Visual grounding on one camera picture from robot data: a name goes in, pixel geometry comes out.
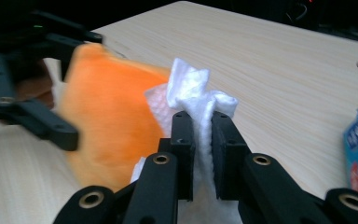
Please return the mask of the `white wet wipe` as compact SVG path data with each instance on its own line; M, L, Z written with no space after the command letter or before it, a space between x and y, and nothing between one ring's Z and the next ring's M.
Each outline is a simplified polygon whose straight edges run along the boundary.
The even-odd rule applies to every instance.
M242 224L238 204L216 198L213 182L212 116L235 113L238 101L222 91L209 91L209 71L175 59L169 81L145 92L153 116L166 136L171 134L172 116L185 111L192 118L195 160L192 202L178 203L177 224Z

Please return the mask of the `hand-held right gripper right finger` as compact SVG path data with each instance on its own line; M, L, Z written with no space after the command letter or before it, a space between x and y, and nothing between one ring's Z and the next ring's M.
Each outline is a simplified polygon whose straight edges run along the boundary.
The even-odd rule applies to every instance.
M212 131L216 198L238 200L241 195L241 168L250 150L230 116L214 112Z

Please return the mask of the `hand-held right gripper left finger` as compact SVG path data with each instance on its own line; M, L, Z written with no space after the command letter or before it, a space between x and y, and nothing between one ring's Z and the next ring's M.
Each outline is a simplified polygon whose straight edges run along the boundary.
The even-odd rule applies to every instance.
M169 152L178 164L178 199L193 200L195 143L192 118L185 112L172 116L171 136L159 140L158 152Z

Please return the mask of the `orange plush toy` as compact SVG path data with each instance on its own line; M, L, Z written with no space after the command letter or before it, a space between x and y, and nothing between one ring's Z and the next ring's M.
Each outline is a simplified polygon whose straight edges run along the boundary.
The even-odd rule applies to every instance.
M101 44L76 48L58 112L79 131L78 148L66 158L82 186L123 189L135 164L156 151L163 131L145 92L167 83L169 73L120 59Z

